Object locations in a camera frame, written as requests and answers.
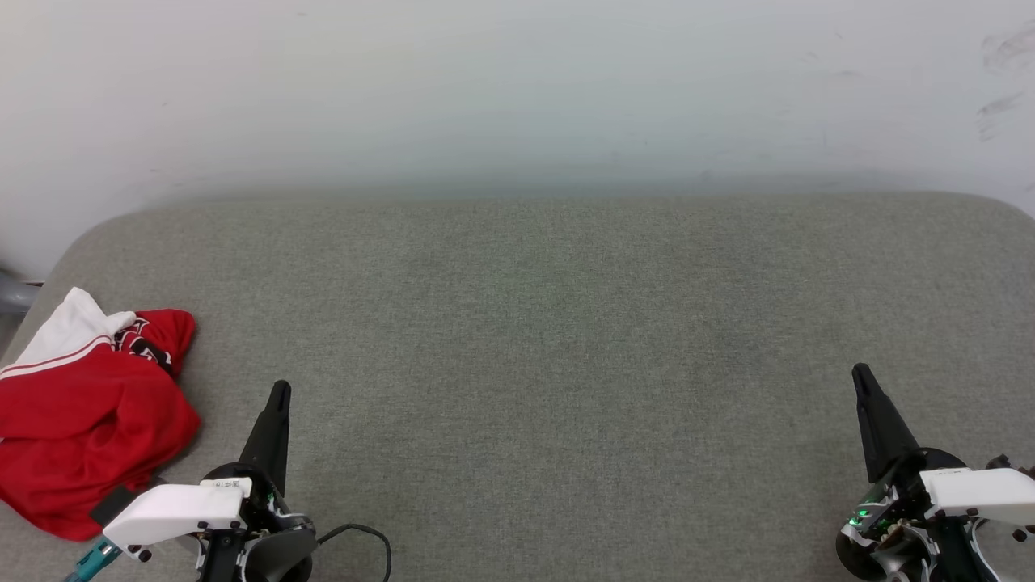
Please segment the floor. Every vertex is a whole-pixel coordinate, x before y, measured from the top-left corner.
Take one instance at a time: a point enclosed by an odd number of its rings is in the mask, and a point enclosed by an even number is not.
[[[7,349],[23,318],[21,315],[0,314],[0,355]]]

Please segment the gray fabric surface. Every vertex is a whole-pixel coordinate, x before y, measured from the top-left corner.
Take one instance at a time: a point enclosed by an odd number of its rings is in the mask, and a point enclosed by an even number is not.
[[[80,239],[5,357],[72,285],[190,311],[204,426],[164,476],[236,459],[286,378],[288,501],[383,530],[400,582],[850,580],[852,365],[922,444],[1032,463],[1033,257],[1019,211],[936,194],[173,208]],[[3,579],[82,552],[0,520]],[[988,551],[1017,576],[1007,532]],[[196,579],[155,554],[97,580]],[[315,559],[383,568],[361,533]]]

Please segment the teal connector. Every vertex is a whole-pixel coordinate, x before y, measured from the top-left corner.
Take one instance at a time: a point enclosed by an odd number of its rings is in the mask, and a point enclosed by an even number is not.
[[[64,582],[90,582],[98,572],[121,554],[122,550],[118,546],[109,542],[107,537],[101,537],[83,559],[76,562],[76,572],[69,574]]]

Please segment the white wall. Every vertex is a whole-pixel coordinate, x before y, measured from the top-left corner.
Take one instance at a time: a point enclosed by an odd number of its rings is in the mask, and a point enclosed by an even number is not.
[[[1035,213],[1032,19],[1030,0],[6,0],[0,266],[42,278],[109,216],[255,193],[939,188]]]

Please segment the white fabric section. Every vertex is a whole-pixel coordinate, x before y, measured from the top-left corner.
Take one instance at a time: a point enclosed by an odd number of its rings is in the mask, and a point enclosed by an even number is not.
[[[89,293],[72,287],[11,366],[38,363],[75,353],[98,337],[110,339],[135,319],[134,312],[105,315]]]

